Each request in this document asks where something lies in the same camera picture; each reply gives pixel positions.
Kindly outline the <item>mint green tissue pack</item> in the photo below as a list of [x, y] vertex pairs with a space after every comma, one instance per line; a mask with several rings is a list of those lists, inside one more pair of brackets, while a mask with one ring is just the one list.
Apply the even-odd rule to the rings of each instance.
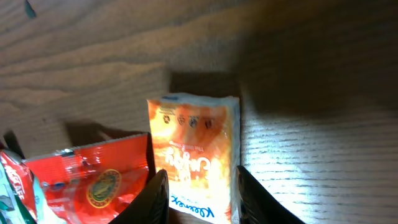
[[47, 205], [44, 193], [37, 180], [33, 181], [33, 196], [28, 198], [28, 201], [33, 203], [34, 208], [28, 208], [28, 205], [22, 201], [22, 197], [27, 191], [21, 183], [21, 180], [16, 179], [14, 185], [11, 175], [6, 172], [6, 166], [1, 165], [1, 223], [66, 223], [65, 220], [56, 216]]

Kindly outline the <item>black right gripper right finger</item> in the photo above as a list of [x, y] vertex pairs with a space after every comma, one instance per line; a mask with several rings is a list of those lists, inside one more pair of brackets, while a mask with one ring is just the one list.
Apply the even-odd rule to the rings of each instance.
[[240, 224], [304, 224], [281, 205], [244, 167], [237, 166]]

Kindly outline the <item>red candy bag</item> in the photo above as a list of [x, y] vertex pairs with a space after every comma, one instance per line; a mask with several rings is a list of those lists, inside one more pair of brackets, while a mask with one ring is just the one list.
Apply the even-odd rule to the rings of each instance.
[[1, 149], [1, 165], [27, 191], [22, 201], [34, 208], [37, 180], [47, 205], [66, 223], [109, 223], [145, 187], [148, 135], [138, 134], [23, 160]]

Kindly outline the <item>small orange tissue pack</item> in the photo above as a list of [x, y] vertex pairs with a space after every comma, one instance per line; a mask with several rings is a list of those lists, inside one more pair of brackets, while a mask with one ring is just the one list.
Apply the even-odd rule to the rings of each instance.
[[155, 168], [167, 171], [171, 208], [238, 223], [239, 98], [171, 93], [148, 100]]

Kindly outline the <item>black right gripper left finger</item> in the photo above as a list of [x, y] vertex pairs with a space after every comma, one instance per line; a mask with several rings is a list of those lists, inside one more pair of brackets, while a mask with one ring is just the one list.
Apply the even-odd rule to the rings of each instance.
[[169, 180], [162, 169], [141, 193], [109, 224], [168, 224]]

